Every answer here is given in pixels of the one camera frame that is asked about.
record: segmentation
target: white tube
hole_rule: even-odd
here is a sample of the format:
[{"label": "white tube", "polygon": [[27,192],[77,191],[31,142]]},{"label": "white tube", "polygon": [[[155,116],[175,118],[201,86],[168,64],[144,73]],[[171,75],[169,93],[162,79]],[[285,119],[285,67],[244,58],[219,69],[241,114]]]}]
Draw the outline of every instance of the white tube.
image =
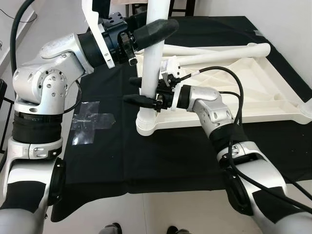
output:
[{"label": "white tube", "polygon": [[[164,45],[163,54],[165,55],[176,55],[176,56],[188,56],[188,55],[203,55],[203,54],[211,54],[217,53],[215,50],[205,50],[198,49],[195,47],[184,47],[177,45]],[[144,49],[137,51],[137,55],[141,55],[144,53]]]},{"label": "white tube", "polygon": [[[158,19],[166,20],[169,13],[170,0],[149,0],[147,5],[146,23]],[[145,49],[143,60],[143,74],[141,95],[155,98],[159,79],[162,50],[164,41]],[[136,118],[136,129],[143,136],[151,135],[156,124],[156,113],[153,109],[140,108]]]},{"label": "white tube", "polygon": [[266,57],[269,55],[271,47],[267,43],[249,45],[245,48],[220,51],[212,54],[185,56],[178,58],[180,65],[204,63],[204,62],[218,62],[230,59],[241,59],[247,57]]}]

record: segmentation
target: metal bracket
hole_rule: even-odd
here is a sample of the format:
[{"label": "metal bracket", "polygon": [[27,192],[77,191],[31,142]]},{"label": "metal bracket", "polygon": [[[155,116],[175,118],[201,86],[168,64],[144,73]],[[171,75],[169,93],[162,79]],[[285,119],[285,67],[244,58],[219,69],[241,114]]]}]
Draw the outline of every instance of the metal bracket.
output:
[{"label": "metal bracket", "polygon": [[113,68],[115,67],[114,61],[107,48],[105,40],[102,37],[102,33],[98,27],[98,15],[99,14],[98,12],[95,12],[92,10],[92,3],[93,3],[93,0],[82,0],[82,11],[84,13],[84,16],[86,17],[86,20],[91,29],[91,32],[97,42],[97,45],[104,57],[104,60],[108,68]]}]

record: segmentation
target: black cloth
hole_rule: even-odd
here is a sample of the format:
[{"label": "black cloth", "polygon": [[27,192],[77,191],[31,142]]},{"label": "black cloth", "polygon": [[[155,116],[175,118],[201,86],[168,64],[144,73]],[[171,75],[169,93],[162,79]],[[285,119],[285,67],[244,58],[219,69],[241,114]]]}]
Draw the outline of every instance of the black cloth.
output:
[{"label": "black cloth", "polygon": [[[246,45],[268,42],[256,36],[245,17],[182,17],[167,44],[182,46]],[[307,101],[311,89],[271,45],[268,59],[285,81]],[[135,120],[138,108],[122,101],[137,93],[128,83],[136,68],[127,64],[99,67],[81,81],[82,101],[100,101],[99,113],[111,113],[111,129],[96,130],[93,144],[72,146],[70,132],[65,160],[63,199],[51,220],[61,221],[83,204],[125,193],[223,189],[216,154],[201,127],[164,129],[140,136]],[[296,180],[312,178],[312,123],[293,121],[244,124],[245,133],[283,173]]]}]

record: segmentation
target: shoe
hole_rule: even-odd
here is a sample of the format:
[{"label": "shoe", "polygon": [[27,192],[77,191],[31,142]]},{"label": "shoe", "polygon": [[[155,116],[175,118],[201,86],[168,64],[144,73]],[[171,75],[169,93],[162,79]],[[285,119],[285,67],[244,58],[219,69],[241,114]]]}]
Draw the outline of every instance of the shoe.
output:
[{"label": "shoe", "polygon": [[121,230],[120,224],[119,223],[113,223],[113,225],[118,228],[118,234],[122,234],[122,230]]},{"label": "shoe", "polygon": [[167,234],[176,234],[176,232],[178,231],[178,228],[175,226],[170,226],[167,230]]}]

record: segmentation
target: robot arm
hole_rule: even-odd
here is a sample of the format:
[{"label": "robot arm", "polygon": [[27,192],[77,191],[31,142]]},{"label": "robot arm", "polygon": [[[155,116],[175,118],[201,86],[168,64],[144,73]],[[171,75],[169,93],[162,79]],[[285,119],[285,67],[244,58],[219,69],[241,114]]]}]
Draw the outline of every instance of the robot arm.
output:
[{"label": "robot arm", "polygon": [[[102,9],[102,2],[107,1],[96,1],[96,8]],[[110,20],[102,19],[90,7],[92,1],[82,3],[87,19],[96,15],[88,21],[91,32],[70,34],[46,44],[35,59],[14,73],[17,96],[13,134],[3,169],[5,201],[0,207],[0,234],[42,233],[48,206],[61,199],[65,163],[58,156],[62,152],[61,122],[70,86],[103,64],[135,65],[134,51],[164,40],[178,28],[173,19],[145,25],[146,13],[127,19],[114,13]],[[100,44],[94,32],[95,18],[102,37]]]},{"label": "robot arm", "polygon": [[[241,214],[251,216],[264,234],[310,233],[312,214],[252,185],[230,167],[227,157],[233,118],[218,91],[193,86],[184,89],[190,90],[189,105],[185,105],[185,109],[198,115],[217,152],[217,160],[232,207]],[[237,128],[232,158],[238,170],[270,190],[287,195],[287,187],[280,172],[257,145],[247,139],[242,128]]]},{"label": "robot arm", "polygon": [[[269,191],[280,196],[287,195],[282,175],[257,145],[248,140],[242,125],[234,124],[231,111],[222,102],[221,94],[209,87],[179,87],[181,79],[176,74],[178,64],[170,60],[163,64],[166,69],[160,72],[163,79],[158,82],[156,99],[128,95],[124,97],[125,101],[158,112],[169,107],[171,110],[177,107],[195,112],[217,153],[231,206],[239,213],[251,216],[264,234],[310,233],[312,214],[254,186],[230,165],[229,143],[233,141],[232,159],[236,168]],[[140,78],[132,78],[130,82],[140,86]]]}]

